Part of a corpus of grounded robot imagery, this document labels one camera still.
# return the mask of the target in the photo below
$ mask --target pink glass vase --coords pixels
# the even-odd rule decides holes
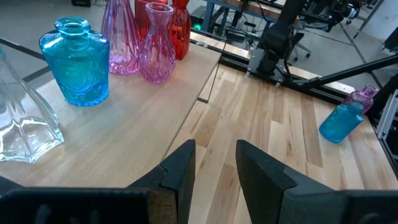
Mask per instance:
[[[342,102],[344,105],[350,105],[352,101],[357,101],[363,105],[363,110],[361,114],[365,114],[368,109],[373,105],[373,97],[379,91],[376,87],[372,85],[366,85],[363,90],[356,90],[350,93],[345,100]]]
[[[151,83],[163,83],[175,68],[175,52],[167,26],[173,8],[161,3],[146,4],[151,23],[139,51],[138,64],[142,76]]]
[[[139,70],[139,35],[129,0],[108,0],[101,33],[110,43],[109,71],[129,75]]]

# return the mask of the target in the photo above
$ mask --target wooden tabletop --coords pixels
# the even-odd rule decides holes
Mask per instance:
[[[38,92],[60,120],[65,142],[36,164],[0,163],[25,186],[126,187],[155,167],[196,102],[220,54],[191,45],[164,84],[141,74],[109,76],[109,96],[93,107],[67,103],[55,80]]]

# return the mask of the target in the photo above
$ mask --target blue glass bottle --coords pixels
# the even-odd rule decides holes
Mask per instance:
[[[363,105],[353,101],[349,106],[339,105],[319,127],[321,135],[333,142],[341,142],[362,121]]]
[[[55,28],[39,44],[65,99],[77,106],[101,103],[109,92],[109,41],[79,17],[58,19]]]

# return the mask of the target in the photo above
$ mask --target green light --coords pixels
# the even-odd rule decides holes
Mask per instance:
[[[197,30],[201,30],[201,25],[200,24],[195,24],[195,25],[193,25],[193,28],[197,29]]]

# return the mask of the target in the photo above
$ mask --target clear glass vase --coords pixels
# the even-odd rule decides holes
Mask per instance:
[[[373,106],[373,97],[379,91],[372,85],[366,85],[363,90],[356,90],[350,93],[343,101],[344,105],[349,105],[351,102],[356,101],[363,105],[361,114],[365,114]]]
[[[146,80],[163,83],[175,68],[175,52],[167,29],[173,8],[161,3],[148,3],[146,10],[151,27],[141,45],[138,64]]]
[[[101,103],[109,93],[109,41],[86,19],[65,17],[39,41],[65,99],[77,106]]]
[[[362,110],[363,105],[355,101],[348,106],[338,105],[321,124],[319,132],[333,143],[341,142],[363,121]]]
[[[191,16],[187,10],[189,0],[173,0],[174,13],[169,24],[169,34],[175,58],[182,60],[188,53],[191,36]]]
[[[22,81],[0,48],[0,161],[35,163],[63,143],[50,105]]]
[[[109,71],[129,75],[139,70],[139,35],[129,0],[108,0],[101,33],[109,40]]]
[[[135,0],[134,1],[134,11],[136,13],[136,22],[138,27],[138,33],[140,40],[144,40],[148,34],[150,28],[150,22],[145,10],[145,5],[147,3],[157,2],[162,4],[167,4],[167,0]]]

